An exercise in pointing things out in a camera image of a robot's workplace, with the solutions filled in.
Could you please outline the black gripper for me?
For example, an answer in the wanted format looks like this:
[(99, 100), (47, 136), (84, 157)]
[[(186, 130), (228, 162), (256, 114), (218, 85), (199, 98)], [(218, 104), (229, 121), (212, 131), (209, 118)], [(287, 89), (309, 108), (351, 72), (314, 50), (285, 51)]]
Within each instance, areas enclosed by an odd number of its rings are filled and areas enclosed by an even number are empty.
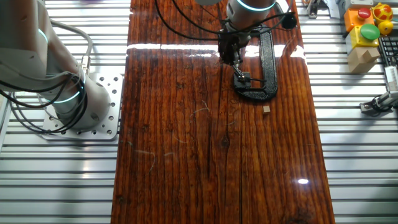
[(239, 64), (243, 61), (241, 58), (241, 49), (247, 46), (250, 39), (250, 35), (244, 32), (237, 34), (224, 32), (219, 35), (218, 52), (220, 60), (227, 65), (232, 65), (239, 79), (245, 79), (244, 72), (239, 68)]

